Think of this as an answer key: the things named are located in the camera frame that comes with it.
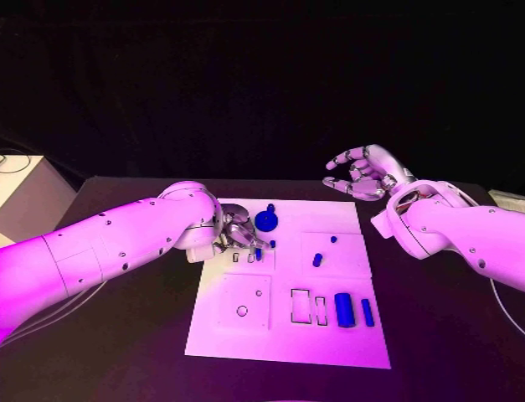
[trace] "white box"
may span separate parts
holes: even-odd
[[[77,196],[46,158],[29,158],[20,172],[0,173],[0,247],[51,232]],[[0,172],[26,163],[26,156],[6,155]]]

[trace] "robotic hand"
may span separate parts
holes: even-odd
[[[157,198],[101,212],[66,228],[0,249],[0,344],[20,324],[66,297],[133,271],[172,248],[189,262],[228,248],[270,245],[255,238],[248,211],[219,204],[196,182]]]
[[[378,145],[343,152],[328,170],[349,161],[352,182],[322,182],[365,201],[388,192],[387,208],[371,219],[381,236],[395,237],[420,260],[452,250],[481,275],[525,291],[525,214],[479,206],[447,182],[417,180]]]

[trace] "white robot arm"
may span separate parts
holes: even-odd
[[[525,291],[525,214],[479,206],[447,182],[417,180],[378,145],[343,152],[328,170],[348,161],[352,182],[333,177],[322,182],[367,201],[390,193],[387,208],[371,219],[382,237],[395,237],[420,260],[455,251],[481,275]]]
[[[46,307],[134,270],[172,248],[189,262],[228,248],[268,249],[248,211],[180,182],[74,225],[0,249],[0,343]]]

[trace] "white cable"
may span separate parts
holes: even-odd
[[[492,283],[494,295],[495,295],[495,298],[496,298],[496,300],[498,300],[498,304],[499,304],[499,307],[501,307],[501,311],[504,312],[504,314],[506,314],[506,319],[512,322],[514,326],[519,329],[519,332],[521,332],[521,333],[524,334],[524,336],[525,336],[525,331],[524,331],[524,329],[521,328],[521,326],[518,325],[518,323],[515,322],[515,320],[512,319],[512,316],[509,315],[509,313],[506,312],[506,308],[504,307],[504,303],[501,302],[498,290],[495,289],[494,279],[491,279],[489,282]]]
[[[46,326],[49,326],[52,323],[58,322],[61,319],[64,319],[85,303],[87,301],[95,296],[95,293],[100,291],[100,288],[107,284],[107,282],[103,282],[97,289],[94,290],[92,294],[71,308],[71,310],[64,313],[54,321],[48,322],[46,324],[39,325],[36,328],[33,328],[30,331],[20,333],[19,335],[13,336],[10,339],[6,339],[6,341],[0,344],[0,348],[7,345],[10,342],[16,341],[20,339],[25,335],[29,333],[33,333],[35,331],[39,331],[43,329]]]
[[[51,313],[48,314],[43,318],[41,318],[39,320],[36,320],[35,322],[32,322],[29,325],[26,325],[22,328],[17,328],[15,330],[15,332],[9,335],[9,338],[15,337],[16,335],[19,335],[23,331],[26,331],[29,328],[32,328],[36,324],[41,324],[43,321],[46,321],[51,317],[54,317],[77,300],[78,298],[85,294],[85,292],[88,291],[88,289],[85,289],[84,291],[81,291],[81,293],[78,293],[72,299]]]

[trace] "dark table surface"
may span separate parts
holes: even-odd
[[[59,228],[176,181],[90,179]],[[202,183],[221,198],[352,201],[320,181]],[[478,185],[456,185],[492,204]],[[356,202],[391,370],[185,356],[202,264],[173,250],[0,349],[0,401],[525,401],[525,338],[489,281],[455,253],[416,260],[384,240],[369,223],[382,208]],[[499,289],[525,325],[525,295]]]

